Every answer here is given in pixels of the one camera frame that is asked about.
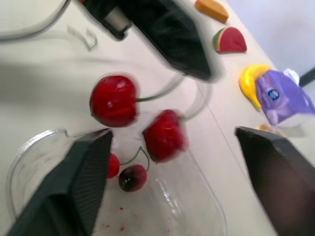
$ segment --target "toy cherry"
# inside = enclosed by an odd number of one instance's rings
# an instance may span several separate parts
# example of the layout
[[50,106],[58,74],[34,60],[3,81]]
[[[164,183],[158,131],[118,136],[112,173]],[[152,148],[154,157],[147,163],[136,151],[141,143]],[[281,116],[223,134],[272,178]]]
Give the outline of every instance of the toy cherry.
[[132,124],[137,115],[136,102],[151,101],[169,94],[184,79],[181,75],[171,85],[156,95],[136,98],[137,89],[132,79],[112,75],[101,79],[94,87],[90,98],[92,116],[109,127],[124,127]]
[[138,149],[136,155],[128,162],[123,163],[121,165],[127,165],[134,161],[134,159],[138,156],[139,152],[142,151],[148,159],[148,167],[144,169],[141,165],[132,165],[124,169],[119,175],[119,186],[125,192],[135,192],[141,189],[147,181],[147,171],[150,167],[150,160],[146,152],[142,147]]
[[147,151],[155,162],[166,162],[187,146],[181,117],[173,110],[162,111],[142,132]]
[[120,163],[115,154],[110,153],[108,161],[107,178],[115,177],[119,172]]

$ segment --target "toy watermelon slice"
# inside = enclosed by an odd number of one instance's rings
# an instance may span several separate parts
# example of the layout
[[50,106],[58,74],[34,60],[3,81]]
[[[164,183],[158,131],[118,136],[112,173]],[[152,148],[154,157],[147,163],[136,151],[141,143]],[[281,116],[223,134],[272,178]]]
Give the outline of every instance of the toy watermelon slice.
[[246,52],[247,45],[242,33],[234,27],[221,29],[213,37],[213,47],[218,53]]

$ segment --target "purple bag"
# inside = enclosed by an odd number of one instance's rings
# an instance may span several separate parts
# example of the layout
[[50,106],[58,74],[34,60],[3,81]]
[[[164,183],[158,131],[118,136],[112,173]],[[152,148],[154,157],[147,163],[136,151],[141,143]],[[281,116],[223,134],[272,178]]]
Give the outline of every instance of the purple bag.
[[315,107],[301,87],[282,72],[269,70],[256,80],[256,96],[272,125],[296,126],[314,115]]

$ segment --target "gray wire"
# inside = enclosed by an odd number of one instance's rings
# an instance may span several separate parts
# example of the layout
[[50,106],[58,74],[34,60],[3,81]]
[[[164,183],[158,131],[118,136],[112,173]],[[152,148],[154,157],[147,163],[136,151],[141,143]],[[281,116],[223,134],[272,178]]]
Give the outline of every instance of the gray wire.
[[22,40],[35,37],[45,31],[49,30],[64,14],[66,9],[68,8],[71,0],[66,0],[61,7],[56,10],[50,17],[48,17],[43,22],[39,23],[38,25],[28,27],[26,29],[17,30],[9,35],[1,35],[0,34],[0,43],[10,42],[15,40]]

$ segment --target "yellow banana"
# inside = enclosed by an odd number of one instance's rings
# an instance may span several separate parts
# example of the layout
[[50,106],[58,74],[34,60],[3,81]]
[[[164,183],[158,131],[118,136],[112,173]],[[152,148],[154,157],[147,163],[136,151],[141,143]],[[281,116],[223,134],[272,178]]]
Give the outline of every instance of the yellow banana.
[[250,99],[256,109],[261,109],[261,104],[256,97],[255,81],[271,68],[265,64],[252,64],[243,70],[240,78],[240,87],[243,94]]

